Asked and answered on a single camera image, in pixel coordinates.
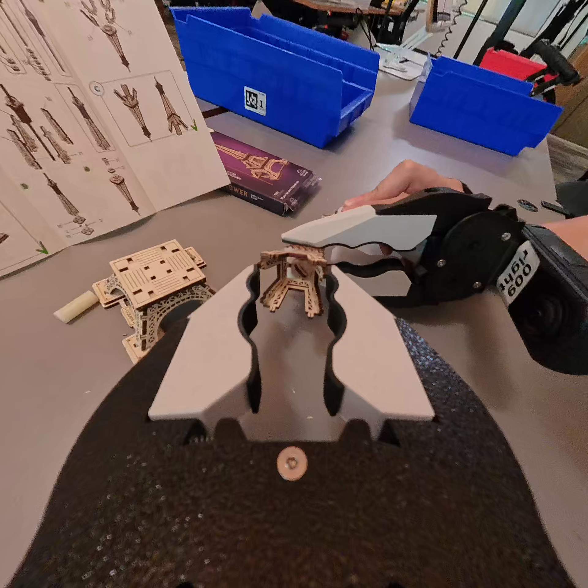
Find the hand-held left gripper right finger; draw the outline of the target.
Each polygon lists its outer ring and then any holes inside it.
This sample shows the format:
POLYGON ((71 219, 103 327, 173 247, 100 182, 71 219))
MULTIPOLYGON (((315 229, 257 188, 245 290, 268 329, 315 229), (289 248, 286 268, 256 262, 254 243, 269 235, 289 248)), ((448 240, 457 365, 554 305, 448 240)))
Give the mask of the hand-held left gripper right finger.
POLYGON ((436 413, 395 317, 341 269, 326 277, 323 398, 330 416, 364 421, 379 437, 390 420, 431 422, 436 413))

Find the wooden tower base section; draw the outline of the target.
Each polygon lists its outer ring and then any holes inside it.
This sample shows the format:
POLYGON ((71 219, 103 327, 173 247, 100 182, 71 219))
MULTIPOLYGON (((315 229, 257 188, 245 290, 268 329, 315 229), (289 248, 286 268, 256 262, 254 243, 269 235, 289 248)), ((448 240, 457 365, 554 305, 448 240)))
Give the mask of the wooden tower base section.
POLYGON ((176 240, 109 262, 111 274, 92 284, 103 308, 119 306, 132 334, 122 344, 137 364, 164 333, 162 322, 185 304, 200 306, 214 291, 202 269, 206 262, 193 247, 176 240))

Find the person's right forearm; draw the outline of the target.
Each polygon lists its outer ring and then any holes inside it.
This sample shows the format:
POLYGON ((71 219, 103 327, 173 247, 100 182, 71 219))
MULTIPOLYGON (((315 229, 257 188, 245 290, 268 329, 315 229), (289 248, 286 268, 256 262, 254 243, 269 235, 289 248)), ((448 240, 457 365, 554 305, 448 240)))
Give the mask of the person's right forearm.
POLYGON ((543 224, 587 261, 587 215, 543 224))

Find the red plastic bin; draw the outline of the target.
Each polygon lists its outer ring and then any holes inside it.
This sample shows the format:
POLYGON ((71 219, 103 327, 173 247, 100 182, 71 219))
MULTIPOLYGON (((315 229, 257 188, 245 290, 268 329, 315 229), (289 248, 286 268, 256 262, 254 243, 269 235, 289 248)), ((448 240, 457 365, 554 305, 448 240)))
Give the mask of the red plastic bin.
POLYGON ((548 73, 548 67, 543 61, 521 57, 504 49, 489 48, 479 65, 489 70, 520 81, 531 81, 534 86, 544 82, 551 82, 555 75, 548 73))

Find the blue plastic bin with tag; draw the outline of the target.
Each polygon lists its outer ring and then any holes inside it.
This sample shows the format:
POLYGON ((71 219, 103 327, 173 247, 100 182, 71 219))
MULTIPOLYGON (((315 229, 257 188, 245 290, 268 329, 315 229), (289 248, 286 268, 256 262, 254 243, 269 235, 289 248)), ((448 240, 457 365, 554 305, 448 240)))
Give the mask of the blue plastic bin with tag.
POLYGON ((171 7, 196 97, 324 148, 370 106, 380 55, 246 7, 171 7))

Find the plain blue plastic bin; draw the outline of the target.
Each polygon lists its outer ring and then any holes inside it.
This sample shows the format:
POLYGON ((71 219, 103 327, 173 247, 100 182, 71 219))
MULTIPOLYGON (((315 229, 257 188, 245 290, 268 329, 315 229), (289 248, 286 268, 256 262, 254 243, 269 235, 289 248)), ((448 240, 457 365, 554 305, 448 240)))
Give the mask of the plain blue plastic bin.
POLYGON ((445 56, 427 57, 411 97, 410 122, 517 156, 536 148, 563 108, 532 97, 533 85, 445 56))

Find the folded assembly instruction sheet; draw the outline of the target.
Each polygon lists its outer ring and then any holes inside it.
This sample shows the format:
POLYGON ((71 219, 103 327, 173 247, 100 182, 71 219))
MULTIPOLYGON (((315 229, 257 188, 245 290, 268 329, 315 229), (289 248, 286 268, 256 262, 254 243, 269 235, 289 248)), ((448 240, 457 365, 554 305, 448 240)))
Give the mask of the folded assembly instruction sheet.
POLYGON ((1 276, 229 180, 155 1, 1 1, 1 276))

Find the person's right hand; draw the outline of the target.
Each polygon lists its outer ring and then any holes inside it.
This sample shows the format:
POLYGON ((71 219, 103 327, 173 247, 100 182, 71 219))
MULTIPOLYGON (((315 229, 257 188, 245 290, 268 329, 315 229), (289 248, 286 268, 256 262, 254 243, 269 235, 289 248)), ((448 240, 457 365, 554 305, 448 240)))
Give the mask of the person's right hand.
POLYGON ((364 205, 393 204, 410 195, 437 187, 471 193, 461 181, 443 176, 433 168, 406 159, 396 165, 373 190, 345 201, 341 212, 364 205))

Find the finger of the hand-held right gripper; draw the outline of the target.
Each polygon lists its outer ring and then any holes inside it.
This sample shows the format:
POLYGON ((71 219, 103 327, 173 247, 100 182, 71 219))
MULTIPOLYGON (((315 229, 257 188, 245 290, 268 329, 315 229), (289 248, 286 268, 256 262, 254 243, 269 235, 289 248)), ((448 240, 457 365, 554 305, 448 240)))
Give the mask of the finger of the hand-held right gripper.
POLYGON ((418 245, 408 251, 396 251, 386 245, 361 245, 356 248, 343 245, 326 249, 327 263, 336 266, 343 273, 356 278, 371 279, 387 273, 405 273, 417 263, 424 251, 418 245))
POLYGON ((320 249, 380 244, 404 252, 430 237, 436 220, 436 215, 384 215, 374 206, 364 205, 302 224, 283 233, 281 240, 320 249))

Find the small cream wax stick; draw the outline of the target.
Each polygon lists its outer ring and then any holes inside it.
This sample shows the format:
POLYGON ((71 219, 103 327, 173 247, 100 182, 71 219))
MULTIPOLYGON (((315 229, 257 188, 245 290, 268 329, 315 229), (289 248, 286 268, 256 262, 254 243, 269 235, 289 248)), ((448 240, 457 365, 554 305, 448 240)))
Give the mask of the small cream wax stick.
POLYGON ((99 303, 99 298, 92 290, 87 290, 83 294, 74 298, 66 305, 53 313, 53 316, 65 324, 76 320, 80 315, 99 303))

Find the clear plastic stand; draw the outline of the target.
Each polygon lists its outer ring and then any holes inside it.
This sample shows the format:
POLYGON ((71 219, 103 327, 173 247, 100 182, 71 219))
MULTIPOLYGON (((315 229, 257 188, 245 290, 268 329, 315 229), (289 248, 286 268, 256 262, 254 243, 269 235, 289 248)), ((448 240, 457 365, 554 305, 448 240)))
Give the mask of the clear plastic stand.
POLYGON ((403 45, 376 43, 379 71, 406 81, 417 79, 428 60, 428 53, 409 49, 403 45))

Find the purple model kit box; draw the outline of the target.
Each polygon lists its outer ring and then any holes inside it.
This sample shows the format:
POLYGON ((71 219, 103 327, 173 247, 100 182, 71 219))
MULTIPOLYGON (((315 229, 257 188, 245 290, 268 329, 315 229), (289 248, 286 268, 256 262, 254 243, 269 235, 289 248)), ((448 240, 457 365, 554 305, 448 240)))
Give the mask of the purple model kit box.
POLYGON ((319 190, 321 177, 290 160, 213 131, 229 184, 223 191, 281 217, 297 213, 319 190))

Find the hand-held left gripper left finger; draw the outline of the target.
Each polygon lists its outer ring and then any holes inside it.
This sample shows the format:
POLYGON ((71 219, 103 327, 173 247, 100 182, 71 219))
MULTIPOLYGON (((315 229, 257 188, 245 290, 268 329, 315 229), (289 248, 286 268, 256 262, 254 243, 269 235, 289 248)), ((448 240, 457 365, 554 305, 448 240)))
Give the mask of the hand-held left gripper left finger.
POLYGON ((189 315, 148 410, 151 421, 198 420, 212 432, 220 420, 259 412, 261 371, 251 339, 259 295, 253 264, 189 315))

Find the wooden tower legged section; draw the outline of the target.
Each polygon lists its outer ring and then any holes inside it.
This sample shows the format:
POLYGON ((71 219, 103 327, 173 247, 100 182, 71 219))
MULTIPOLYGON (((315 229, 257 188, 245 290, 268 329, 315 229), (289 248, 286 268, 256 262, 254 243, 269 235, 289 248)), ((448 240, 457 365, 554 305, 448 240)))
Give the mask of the wooden tower legged section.
POLYGON ((325 277, 327 260, 323 248, 287 245, 281 250, 263 251, 258 267, 276 268, 276 278, 261 296, 261 303, 276 312, 289 292, 302 292, 305 314, 312 319, 322 315, 324 305, 319 285, 325 277))

